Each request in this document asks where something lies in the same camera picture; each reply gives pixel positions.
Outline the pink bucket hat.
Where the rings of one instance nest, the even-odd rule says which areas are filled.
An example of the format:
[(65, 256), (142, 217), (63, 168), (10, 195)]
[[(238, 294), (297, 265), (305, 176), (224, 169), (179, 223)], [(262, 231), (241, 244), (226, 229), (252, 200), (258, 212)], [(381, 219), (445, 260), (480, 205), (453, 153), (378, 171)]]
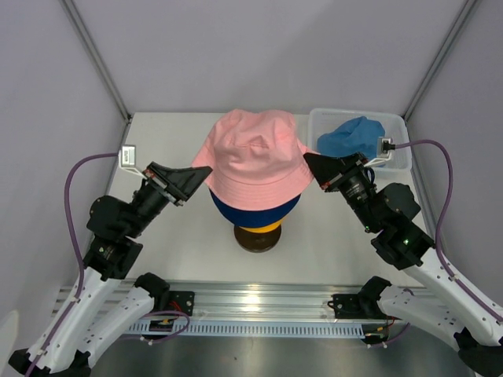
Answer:
[(293, 114), (234, 109), (211, 128), (192, 166), (212, 169), (205, 184), (223, 203), (265, 210), (302, 194), (313, 181), (303, 158), (309, 151)]

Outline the dark blue bucket hat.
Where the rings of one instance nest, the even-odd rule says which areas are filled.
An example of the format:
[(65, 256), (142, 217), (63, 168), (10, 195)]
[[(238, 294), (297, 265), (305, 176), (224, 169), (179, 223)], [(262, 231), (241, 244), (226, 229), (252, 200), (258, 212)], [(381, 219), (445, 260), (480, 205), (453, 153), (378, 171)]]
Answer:
[(233, 225), (252, 229), (267, 227), (283, 220), (301, 198), (301, 195), (298, 195), (280, 206), (265, 210), (242, 210), (223, 203), (211, 190), (209, 192), (214, 205), (226, 220)]

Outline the yellow bucket hat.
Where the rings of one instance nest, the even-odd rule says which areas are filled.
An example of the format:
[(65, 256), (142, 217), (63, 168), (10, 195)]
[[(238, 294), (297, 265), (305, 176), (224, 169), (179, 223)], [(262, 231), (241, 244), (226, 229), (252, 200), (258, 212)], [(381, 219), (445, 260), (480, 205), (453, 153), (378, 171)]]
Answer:
[(251, 228), (251, 227), (238, 226), (238, 228), (246, 232), (262, 234), (262, 233), (273, 232), (275, 229), (279, 228), (282, 225), (282, 222), (283, 220), (281, 219), (269, 225), (265, 225), (263, 227)]

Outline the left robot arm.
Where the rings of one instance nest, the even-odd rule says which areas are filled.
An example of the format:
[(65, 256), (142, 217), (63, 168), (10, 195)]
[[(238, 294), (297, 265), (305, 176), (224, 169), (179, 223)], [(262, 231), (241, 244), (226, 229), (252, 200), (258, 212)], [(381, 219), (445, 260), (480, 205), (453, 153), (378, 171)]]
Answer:
[(143, 246), (136, 239), (168, 204), (186, 203), (212, 169), (172, 169), (151, 162), (139, 170), (123, 157), (119, 168), (141, 177), (141, 186), (129, 203), (102, 196), (92, 204), (86, 227), (94, 238), (88, 251), (78, 256), (79, 276), (69, 296), (39, 339), (14, 351), (8, 360), (23, 376), (88, 376), (106, 350), (142, 317), (189, 318), (169, 308), (170, 285), (153, 273), (137, 278), (126, 298), (102, 318), (97, 314), (141, 253)]

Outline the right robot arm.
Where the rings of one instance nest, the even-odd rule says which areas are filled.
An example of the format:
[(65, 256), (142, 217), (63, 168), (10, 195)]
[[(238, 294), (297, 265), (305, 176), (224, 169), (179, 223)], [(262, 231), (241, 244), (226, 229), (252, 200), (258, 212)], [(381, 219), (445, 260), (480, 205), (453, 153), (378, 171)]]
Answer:
[(442, 306), (430, 306), (378, 276), (358, 294), (367, 317), (397, 317), (444, 341), (466, 366), (481, 376), (502, 374), (502, 308), (477, 288), (439, 250), (413, 219), (420, 212), (412, 189), (392, 182), (378, 189), (365, 157), (332, 158), (304, 154), (314, 179), (325, 192), (339, 192), (389, 265), (426, 287)]

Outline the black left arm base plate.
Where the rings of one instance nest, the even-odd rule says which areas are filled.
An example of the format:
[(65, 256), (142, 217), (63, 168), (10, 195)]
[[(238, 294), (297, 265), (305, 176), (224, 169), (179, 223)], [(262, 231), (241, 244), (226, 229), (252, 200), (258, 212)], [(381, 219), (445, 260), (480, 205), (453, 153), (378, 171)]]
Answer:
[(196, 294), (194, 291), (171, 291), (163, 309), (193, 315)]

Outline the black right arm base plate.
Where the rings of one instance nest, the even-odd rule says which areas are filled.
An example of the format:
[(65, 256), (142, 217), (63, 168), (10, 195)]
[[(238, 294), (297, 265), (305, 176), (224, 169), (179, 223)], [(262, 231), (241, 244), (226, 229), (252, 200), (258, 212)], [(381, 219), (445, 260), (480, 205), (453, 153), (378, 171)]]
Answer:
[(384, 320), (387, 316), (379, 309), (376, 301), (360, 294), (334, 294), (327, 302), (336, 319)]

